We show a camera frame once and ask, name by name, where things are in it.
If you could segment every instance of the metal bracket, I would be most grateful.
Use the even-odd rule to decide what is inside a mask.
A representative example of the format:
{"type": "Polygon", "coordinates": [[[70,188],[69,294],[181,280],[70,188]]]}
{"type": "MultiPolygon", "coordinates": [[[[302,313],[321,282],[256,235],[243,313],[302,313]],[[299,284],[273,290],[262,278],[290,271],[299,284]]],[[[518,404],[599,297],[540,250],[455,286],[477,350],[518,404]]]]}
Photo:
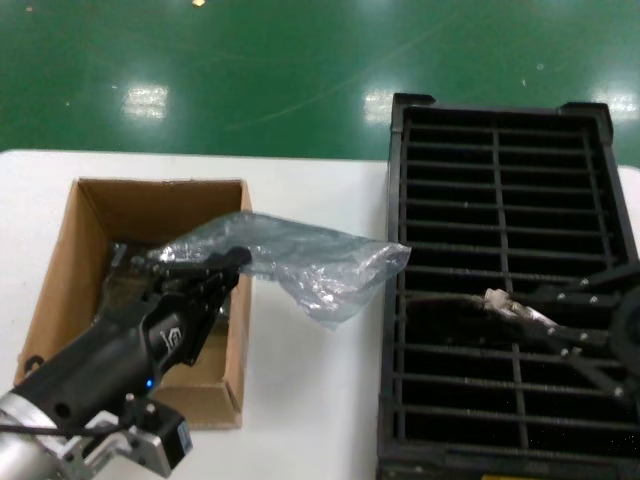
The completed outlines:
{"type": "MultiPolygon", "coordinates": [[[[102,411],[86,427],[115,426],[118,422],[118,417],[102,411]]],[[[38,437],[38,441],[55,459],[62,478],[68,480],[95,477],[116,455],[128,458],[164,478],[168,478],[172,471],[160,438],[135,426],[106,438],[73,437],[65,441],[59,437],[38,437]]]]}

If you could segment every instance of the black cable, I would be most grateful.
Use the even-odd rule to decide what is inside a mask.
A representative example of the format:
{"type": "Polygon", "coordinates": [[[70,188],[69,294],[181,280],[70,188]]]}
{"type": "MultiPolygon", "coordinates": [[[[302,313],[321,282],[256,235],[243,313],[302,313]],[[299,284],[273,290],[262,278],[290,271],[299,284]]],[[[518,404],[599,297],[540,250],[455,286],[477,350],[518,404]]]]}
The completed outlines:
{"type": "Polygon", "coordinates": [[[20,435],[44,435],[54,437],[101,437],[126,430],[126,425],[109,425],[106,427],[93,428],[46,428],[27,427],[24,425],[0,425],[0,433],[15,433],[20,435]]]}

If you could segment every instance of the robotic arm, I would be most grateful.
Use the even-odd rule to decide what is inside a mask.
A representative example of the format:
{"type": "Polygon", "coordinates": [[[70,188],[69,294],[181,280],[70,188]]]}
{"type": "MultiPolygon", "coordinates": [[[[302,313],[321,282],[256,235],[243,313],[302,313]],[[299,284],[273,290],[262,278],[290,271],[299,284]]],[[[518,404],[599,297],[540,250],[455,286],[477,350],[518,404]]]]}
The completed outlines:
{"type": "Polygon", "coordinates": [[[195,363],[251,254],[137,260],[149,278],[142,298],[102,315],[0,397],[0,478],[89,480],[114,455],[166,478],[191,449],[182,415],[148,396],[172,366],[195,363]]]}

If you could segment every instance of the black plastic crate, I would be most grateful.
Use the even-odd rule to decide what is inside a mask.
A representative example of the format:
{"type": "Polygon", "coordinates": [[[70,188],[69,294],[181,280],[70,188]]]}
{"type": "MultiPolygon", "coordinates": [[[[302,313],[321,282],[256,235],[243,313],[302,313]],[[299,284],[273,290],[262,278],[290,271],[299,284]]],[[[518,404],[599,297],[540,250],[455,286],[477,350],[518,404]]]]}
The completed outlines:
{"type": "MultiPolygon", "coordinates": [[[[637,259],[603,104],[478,110],[396,94],[389,239],[413,248],[386,291],[381,478],[640,478],[638,408],[625,410],[559,356],[443,337],[424,292],[526,293],[637,259]]],[[[555,316],[607,329],[607,312],[555,316]]],[[[616,375],[612,357],[590,357],[616,375]]]]}

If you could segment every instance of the clear plastic bag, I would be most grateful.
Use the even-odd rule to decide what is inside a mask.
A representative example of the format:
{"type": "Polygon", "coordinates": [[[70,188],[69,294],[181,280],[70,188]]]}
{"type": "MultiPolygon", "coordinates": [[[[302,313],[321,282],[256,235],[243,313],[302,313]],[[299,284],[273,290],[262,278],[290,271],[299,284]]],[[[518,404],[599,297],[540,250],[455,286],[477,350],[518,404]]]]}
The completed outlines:
{"type": "Polygon", "coordinates": [[[304,311],[329,328],[355,315],[376,288],[407,265],[411,249],[253,212],[215,219],[152,250],[165,262],[202,261],[243,246],[243,273],[277,281],[304,311]]]}

